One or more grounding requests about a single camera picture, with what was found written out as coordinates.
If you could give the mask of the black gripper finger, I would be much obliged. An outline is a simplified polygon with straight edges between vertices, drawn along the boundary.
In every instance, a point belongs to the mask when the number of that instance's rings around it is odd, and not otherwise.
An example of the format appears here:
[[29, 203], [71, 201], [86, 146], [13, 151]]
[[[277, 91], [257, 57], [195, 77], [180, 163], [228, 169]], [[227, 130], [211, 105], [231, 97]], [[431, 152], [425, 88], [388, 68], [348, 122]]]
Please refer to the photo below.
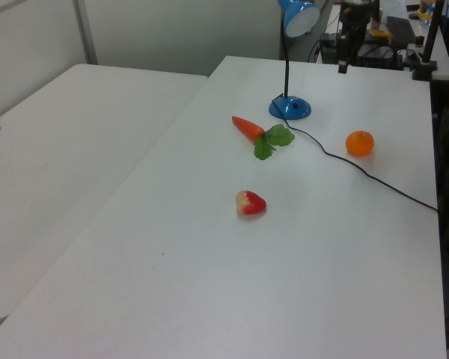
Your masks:
[[349, 52], [349, 64], [355, 65], [358, 61], [358, 52], [363, 46], [367, 30], [366, 29], [354, 29], [350, 32], [350, 52]]
[[348, 34], [342, 34], [337, 41], [337, 64], [339, 73], [347, 72], [347, 68], [349, 65], [348, 50], [349, 36]]

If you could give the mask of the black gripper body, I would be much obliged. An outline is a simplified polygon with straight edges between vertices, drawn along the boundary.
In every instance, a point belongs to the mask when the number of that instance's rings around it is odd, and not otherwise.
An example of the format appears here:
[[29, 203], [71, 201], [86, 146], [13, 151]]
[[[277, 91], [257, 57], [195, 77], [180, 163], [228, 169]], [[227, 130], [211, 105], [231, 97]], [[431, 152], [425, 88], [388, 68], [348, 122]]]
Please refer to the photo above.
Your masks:
[[366, 29], [371, 20], [379, 21], [379, 2], [377, 0], [344, 0], [340, 3], [339, 19], [342, 24], [342, 34], [352, 30]]

